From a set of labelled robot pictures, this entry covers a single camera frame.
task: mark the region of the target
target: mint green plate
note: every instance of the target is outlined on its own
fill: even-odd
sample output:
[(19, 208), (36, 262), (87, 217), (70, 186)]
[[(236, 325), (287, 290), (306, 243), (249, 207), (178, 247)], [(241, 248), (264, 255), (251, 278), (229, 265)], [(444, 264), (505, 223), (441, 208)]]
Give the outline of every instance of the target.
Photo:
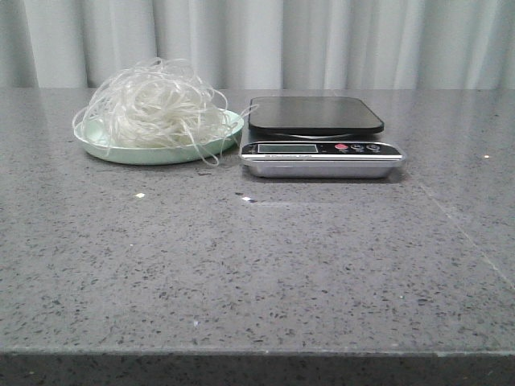
[(86, 152), (105, 161), (128, 165), (168, 165), (190, 162), (201, 159), (201, 155), (208, 158), (212, 154), (219, 154), (236, 143), (235, 138), (243, 127), (243, 119), (232, 111), (225, 110), (224, 113), (229, 117), (229, 122), (237, 123), (232, 133), (226, 138), (217, 139), (203, 146), (198, 146), (197, 148), (201, 154), (193, 145), (174, 149), (166, 147), (133, 148), (119, 146), (111, 146), (109, 148), (105, 140), (104, 127), (95, 121), (89, 121), (83, 133), (79, 133), (79, 130), (75, 129), (74, 134)]

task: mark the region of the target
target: speckled granite countertop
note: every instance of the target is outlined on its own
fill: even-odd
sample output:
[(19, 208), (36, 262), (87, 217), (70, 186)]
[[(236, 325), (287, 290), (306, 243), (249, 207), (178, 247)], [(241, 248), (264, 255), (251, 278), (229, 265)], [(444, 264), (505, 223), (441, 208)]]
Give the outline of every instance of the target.
[(515, 383), (514, 91), (225, 93), (361, 98), (377, 181), (104, 162), (91, 93), (0, 89), (0, 384)]

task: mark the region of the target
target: white curtain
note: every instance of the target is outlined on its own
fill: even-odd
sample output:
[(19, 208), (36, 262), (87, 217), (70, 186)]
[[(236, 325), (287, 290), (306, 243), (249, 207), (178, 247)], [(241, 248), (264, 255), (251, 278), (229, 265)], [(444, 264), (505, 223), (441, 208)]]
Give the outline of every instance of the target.
[(0, 0), (0, 86), (155, 56), (215, 88), (514, 88), (514, 0)]

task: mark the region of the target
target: gray countertop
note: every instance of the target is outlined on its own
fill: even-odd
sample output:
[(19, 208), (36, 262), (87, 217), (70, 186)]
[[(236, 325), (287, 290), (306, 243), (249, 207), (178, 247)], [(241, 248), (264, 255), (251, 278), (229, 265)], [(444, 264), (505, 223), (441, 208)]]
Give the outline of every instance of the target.
[(104, 162), (91, 93), (0, 89), (3, 355), (513, 358), (514, 91), (225, 92), (359, 97), (409, 156), (381, 180)]

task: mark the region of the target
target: scale display screen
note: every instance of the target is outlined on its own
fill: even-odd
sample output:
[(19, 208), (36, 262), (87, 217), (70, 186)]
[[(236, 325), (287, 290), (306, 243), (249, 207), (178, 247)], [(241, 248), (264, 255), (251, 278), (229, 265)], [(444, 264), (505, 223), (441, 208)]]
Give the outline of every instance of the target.
[(257, 146), (258, 153), (276, 153), (276, 154), (299, 154), (299, 153), (318, 153), (315, 144), (311, 143), (260, 143)]

